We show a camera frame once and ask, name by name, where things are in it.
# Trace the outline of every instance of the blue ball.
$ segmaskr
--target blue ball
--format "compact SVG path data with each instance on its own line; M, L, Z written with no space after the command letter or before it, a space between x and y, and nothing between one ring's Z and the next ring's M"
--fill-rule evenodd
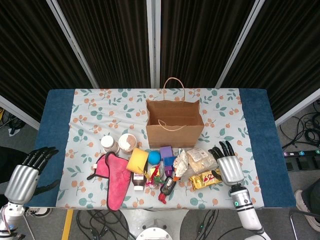
M149 156L148 156L148 162L151 165L156 165L159 164L161 160L161 156L160 153L158 151L151 151L149 152Z

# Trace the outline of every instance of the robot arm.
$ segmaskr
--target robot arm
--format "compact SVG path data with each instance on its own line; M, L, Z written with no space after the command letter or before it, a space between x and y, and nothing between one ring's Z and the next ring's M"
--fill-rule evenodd
M49 159L58 152L55 147L34 150L29 153L21 165L15 167L4 193L9 203L0 210L0 238L10 240L17 236L17 221L25 212L23 205L33 197L40 174Z
M226 147L223 142L220 141L219 143L223 153L216 146L210 149L209 152L217 160L222 181L231 187L230 195L243 228L255 234L245 240L271 240L258 219L248 189L241 185L245 176L231 144L226 141Z

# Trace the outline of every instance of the white container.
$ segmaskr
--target white container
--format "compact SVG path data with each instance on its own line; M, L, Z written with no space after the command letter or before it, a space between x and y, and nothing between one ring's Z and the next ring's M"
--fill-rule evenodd
M126 154L130 154L137 145L136 137L130 133L125 133L119 138L119 147Z
M115 154L117 154L120 151L120 147L119 147L117 141L115 141L114 138L109 135L101 138L101 145L104 148L104 151L106 153L114 152Z

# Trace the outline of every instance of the bag handle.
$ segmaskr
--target bag handle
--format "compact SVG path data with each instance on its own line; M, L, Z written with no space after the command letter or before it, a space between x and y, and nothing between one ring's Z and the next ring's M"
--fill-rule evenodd
M182 88L183 88L183 101L185 101L185 100L186 100L186 90L185 90L185 87L184 87L183 83L182 83L178 78L176 78L176 77L169 77L169 78L165 81L165 83L164 83L164 85L163 85L163 89L162 89L162 92L163 92L163 100L166 100L166 99L165 99L165 88L166 88L167 82L168 82L170 79L177 80L177 81L181 84L181 86L182 86Z
M167 131L169 131L169 132L175 132L175 131L178 131L178 130L180 130L180 129L183 129L185 126L187 126L187 125L184 125L184 126L181 126L181 127L177 128L177 129L172 129L172 130L171 130L171 129L165 128L163 125L161 125L160 122L164 123L165 126L166 126L167 124L166 124L164 121L158 119L159 125L160 125L163 129L165 129L165 130L167 130Z

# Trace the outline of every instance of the table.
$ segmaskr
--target table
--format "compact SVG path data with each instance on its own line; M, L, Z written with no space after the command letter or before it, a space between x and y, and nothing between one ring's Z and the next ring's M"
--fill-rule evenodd
M162 100L162 89L57 89L49 92L35 148L56 146L39 186L61 179L59 188L34 196L33 207L106 208L106 179L85 178L102 153L99 139L133 133L139 147L148 149L146 99ZM181 100L182 89L166 90L166 99ZM186 101L200 100L205 123L197 146L204 149L230 140L242 163L256 208L295 205L268 96L262 89L186 89ZM224 184L194 191L179 182L167 205L158 202L158 189L144 192L129 187L123 208L232 208Z

